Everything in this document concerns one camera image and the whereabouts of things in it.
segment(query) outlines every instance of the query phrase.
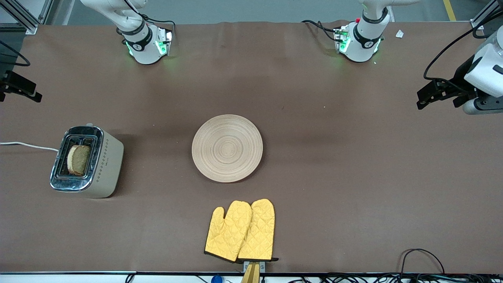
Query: white toaster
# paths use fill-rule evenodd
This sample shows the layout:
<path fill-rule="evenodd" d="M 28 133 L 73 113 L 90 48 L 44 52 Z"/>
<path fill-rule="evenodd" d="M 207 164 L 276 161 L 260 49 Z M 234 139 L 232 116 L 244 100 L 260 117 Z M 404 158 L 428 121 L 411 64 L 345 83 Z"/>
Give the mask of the white toaster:
<path fill-rule="evenodd" d="M 68 171 L 67 156 L 75 145 L 91 148 L 83 176 Z M 69 129 L 61 141 L 51 172 L 51 187 L 89 198 L 110 196 L 121 170 L 124 145 L 104 130 L 87 124 Z"/>

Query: bread slice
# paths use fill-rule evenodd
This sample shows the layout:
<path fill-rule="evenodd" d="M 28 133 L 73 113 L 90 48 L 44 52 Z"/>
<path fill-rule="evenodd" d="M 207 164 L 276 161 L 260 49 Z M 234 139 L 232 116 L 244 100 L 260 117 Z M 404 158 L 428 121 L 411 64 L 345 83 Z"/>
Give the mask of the bread slice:
<path fill-rule="evenodd" d="M 88 164 L 90 152 L 91 148 L 88 146 L 71 147 L 66 159 L 70 174 L 75 176 L 83 176 L 86 174 L 86 166 Z"/>

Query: brown table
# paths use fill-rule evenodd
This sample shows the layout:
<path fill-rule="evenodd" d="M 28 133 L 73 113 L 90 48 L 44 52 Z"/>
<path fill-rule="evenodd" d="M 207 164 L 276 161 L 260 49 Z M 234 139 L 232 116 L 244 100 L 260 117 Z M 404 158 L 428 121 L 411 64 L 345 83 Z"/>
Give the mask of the brown table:
<path fill-rule="evenodd" d="M 32 66 L 16 71 L 42 103 L 8 95 L 1 140 L 58 147 L 92 122 L 125 155 L 116 193 L 82 199 L 49 186 L 54 152 L 1 147 L 0 270 L 241 270 L 203 254 L 211 213 L 269 198 L 280 261 L 268 271 L 396 271 L 421 247 L 447 272 L 501 272 L 503 116 L 415 105 L 428 62 L 468 27 L 393 23 L 380 51 L 353 63 L 304 24 L 179 26 L 174 57 L 147 66 L 112 26 L 39 27 L 22 49 Z M 479 43 L 456 44 L 432 75 L 450 78 Z M 191 158 L 199 126 L 226 113 L 265 143 L 233 184 Z M 405 270 L 438 271 L 420 254 Z"/>

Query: yellow line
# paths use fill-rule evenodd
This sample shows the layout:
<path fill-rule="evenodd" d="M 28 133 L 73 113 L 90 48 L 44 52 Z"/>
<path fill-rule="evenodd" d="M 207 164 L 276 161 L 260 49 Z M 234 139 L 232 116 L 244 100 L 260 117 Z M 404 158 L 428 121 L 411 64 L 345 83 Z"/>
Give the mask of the yellow line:
<path fill-rule="evenodd" d="M 449 0 L 444 0 L 445 10 L 447 11 L 447 16 L 449 16 L 449 21 L 455 21 L 456 16 L 452 10 L 451 2 Z"/>

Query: oven mitt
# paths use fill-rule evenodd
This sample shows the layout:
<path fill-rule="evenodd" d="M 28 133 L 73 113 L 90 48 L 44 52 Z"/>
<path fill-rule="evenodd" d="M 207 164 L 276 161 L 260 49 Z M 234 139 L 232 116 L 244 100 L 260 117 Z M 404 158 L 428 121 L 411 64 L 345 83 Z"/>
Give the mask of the oven mitt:
<path fill-rule="evenodd" d="M 235 262 L 250 226 L 251 210 L 247 202 L 235 200 L 224 217 L 223 207 L 217 207 L 211 217 L 204 253 Z"/>
<path fill-rule="evenodd" d="M 273 259 L 274 206 L 268 199 L 255 201 L 251 223 L 239 251 L 239 261 L 276 261 Z"/>

